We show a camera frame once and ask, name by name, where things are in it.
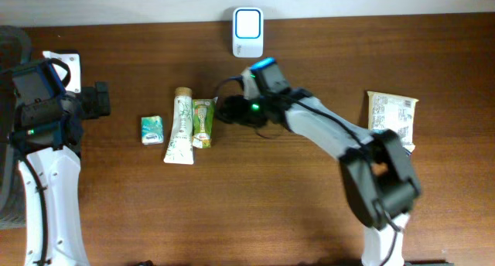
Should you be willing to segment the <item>green snack stick packet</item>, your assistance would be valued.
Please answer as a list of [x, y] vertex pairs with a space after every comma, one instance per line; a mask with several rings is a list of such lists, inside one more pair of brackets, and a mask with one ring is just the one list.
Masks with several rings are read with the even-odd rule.
[[193, 100], [193, 146], [210, 148], [217, 98]]

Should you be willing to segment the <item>teal tissue pack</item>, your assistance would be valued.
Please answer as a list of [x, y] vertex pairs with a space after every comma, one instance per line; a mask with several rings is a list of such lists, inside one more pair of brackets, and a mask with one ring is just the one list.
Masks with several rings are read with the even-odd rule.
[[143, 145], [156, 145], [164, 142], [163, 121], [160, 116], [141, 118]]

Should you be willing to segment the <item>white tube with gold cap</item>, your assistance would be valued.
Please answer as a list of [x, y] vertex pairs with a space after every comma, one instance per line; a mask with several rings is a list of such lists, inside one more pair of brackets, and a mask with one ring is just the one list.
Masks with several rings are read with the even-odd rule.
[[192, 165], [193, 158], [193, 99], [192, 90], [175, 90], [172, 130], [163, 159], [165, 163]]

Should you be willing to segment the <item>cream snack bag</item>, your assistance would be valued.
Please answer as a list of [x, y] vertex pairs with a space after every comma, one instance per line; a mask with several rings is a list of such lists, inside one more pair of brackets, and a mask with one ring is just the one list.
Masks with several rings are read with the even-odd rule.
[[408, 154], [415, 150], [413, 124], [418, 99], [394, 94], [368, 91], [368, 128], [379, 132], [394, 131]]

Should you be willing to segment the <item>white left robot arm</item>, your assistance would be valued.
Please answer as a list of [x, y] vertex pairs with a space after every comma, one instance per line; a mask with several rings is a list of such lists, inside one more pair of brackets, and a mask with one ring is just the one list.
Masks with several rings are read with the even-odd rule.
[[70, 67], [45, 58], [2, 73], [15, 106], [8, 165], [26, 198], [26, 265], [87, 265], [78, 203], [82, 122], [111, 113], [108, 86], [73, 92]]

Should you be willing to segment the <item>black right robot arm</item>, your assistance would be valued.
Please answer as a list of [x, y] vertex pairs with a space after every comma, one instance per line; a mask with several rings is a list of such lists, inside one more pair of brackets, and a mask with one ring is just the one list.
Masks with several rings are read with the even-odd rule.
[[328, 110], [310, 91], [292, 87], [272, 57], [229, 80], [242, 92], [222, 100], [217, 118], [255, 130], [281, 125], [338, 161], [346, 201], [364, 226], [361, 264], [404, 265], [405, 228], [422, 188], [398, 134], [359, 127]]

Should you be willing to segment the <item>white barcode scanner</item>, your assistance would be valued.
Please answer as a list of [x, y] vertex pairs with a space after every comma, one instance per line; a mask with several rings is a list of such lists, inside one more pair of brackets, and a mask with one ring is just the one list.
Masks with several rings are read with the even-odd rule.
[[239, 7], [232, 14], [232, 52], [237, 58], [258, 58], [264, 51], [264, 13]]

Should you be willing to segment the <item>dark grey plastic basket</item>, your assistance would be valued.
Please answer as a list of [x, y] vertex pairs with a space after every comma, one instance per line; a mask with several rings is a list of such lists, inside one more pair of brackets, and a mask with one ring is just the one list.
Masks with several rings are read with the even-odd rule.
[[[32, 44], [26, 32], [14, 26], [1, 27], [1, 70], [7, 70], [31, 59]], [[26, 225], [25, 192], [15, 169], [14, 150], [8, 135], [12, 132], [16, 99], [13, 89], [1, 76], [1, 228]]]

